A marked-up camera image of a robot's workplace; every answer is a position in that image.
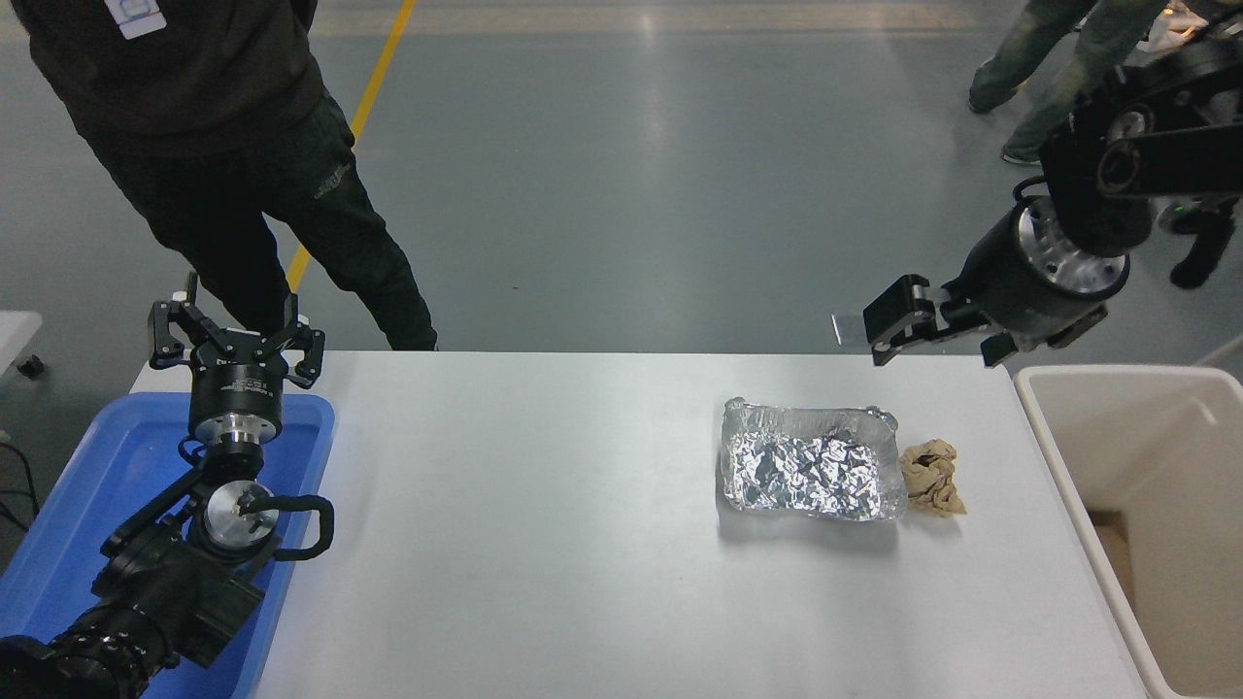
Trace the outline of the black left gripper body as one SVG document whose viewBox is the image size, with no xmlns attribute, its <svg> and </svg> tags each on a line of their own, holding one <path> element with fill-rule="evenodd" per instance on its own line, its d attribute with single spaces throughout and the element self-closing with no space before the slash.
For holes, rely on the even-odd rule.
<svg viewBox="0 0 1243 699">
<path fill-rule="evenodd" d="M 271 424 L 283 420 L 283 381 L 288 364 L 282 354 L 254 357 L 254 348 L 234 340 L 229 358 L 214 345 L 190 353 L 189 420 L 203 424 L 218 415 L 257 415 Z"/>
</svg>

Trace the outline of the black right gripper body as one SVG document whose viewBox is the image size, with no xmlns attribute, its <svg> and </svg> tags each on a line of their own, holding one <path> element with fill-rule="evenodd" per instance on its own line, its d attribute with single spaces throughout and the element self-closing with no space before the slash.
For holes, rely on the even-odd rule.
<svg viewBox="0 0 1243 699">
<path fill-rule="evenodd" d="M 1018 342 L 1071 342 L 1104 318 L 1104 261 L 1055 220 L 1007 218 L 945 284 L 943 318 Z"/>
</svg>

